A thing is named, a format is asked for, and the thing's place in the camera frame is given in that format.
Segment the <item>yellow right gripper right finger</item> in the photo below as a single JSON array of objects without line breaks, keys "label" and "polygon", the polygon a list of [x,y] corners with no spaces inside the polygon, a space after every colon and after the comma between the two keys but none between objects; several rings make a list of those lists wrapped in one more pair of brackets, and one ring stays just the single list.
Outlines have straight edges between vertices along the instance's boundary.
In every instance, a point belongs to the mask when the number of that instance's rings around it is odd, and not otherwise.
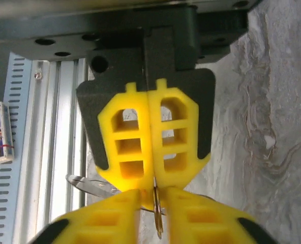
[{"label": "yellow right gripper right finger", "polygon": [[165,194],[170,243],[276,243],[244,211],[174,187]]}]

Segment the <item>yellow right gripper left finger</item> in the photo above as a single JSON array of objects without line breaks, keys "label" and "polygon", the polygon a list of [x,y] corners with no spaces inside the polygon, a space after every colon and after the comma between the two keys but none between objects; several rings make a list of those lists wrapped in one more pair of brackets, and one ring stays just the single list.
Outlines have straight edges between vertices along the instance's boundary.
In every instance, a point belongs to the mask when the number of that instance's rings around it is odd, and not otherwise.
[{"label": "yellow right gripper left finger", "polygon": [[122,192],[58,217],[35,243],[138,243],[140,208],[139,190]]}]

